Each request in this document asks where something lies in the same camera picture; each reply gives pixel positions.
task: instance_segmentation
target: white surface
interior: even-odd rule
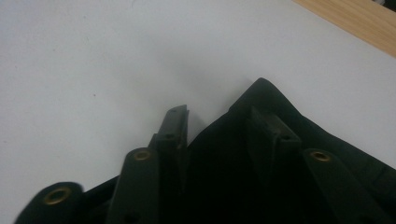
[[[90,189],[187,104],[190,139],[258,77],[396,167],[396,62],[289,0],[0,3],[0,223]]]

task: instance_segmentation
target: metal grommet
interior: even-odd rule
[[[330,161],[332,159],[329,155],[320,151],[313,151],[310,155],[317,161]]]
[[[136,161],[145,161],[146,159],[148,159],[151,156],[151,153],[149,153],[149,151],[147,150],[141,150],[138,151],[134,154],[134,159]]]
[[[60,187],[57,188],[44,197],[44,204],[47,205],[54,205],[57,203],[63,202],[66,198],[70,196],[72,193],[70,188],[67,187]]]

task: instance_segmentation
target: black fabric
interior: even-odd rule
[[[301,115],[272,83],[260,78],[189,145],[191,162],[184,196],[186,223],[274,221],[269,213],[275,210],[265,204],[262,186],[247,153],[245,125],[253,106],[277,114],[301,138],[302,149],[321,148],[336,155],[381,206],[392,213],[396,207],[396,171],[326,133]],[[301,216],[298,208],[282,204],[274,204],[274,209],[284,209],[277,211],[277,223],[295,221]]]

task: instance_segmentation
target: wooden surface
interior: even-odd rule
[[[396,57],[396,12],[370,0],[294,0]]]

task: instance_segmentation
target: wooden edge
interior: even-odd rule
[[[396,58],[396,12],[371,0],[293,0]]]

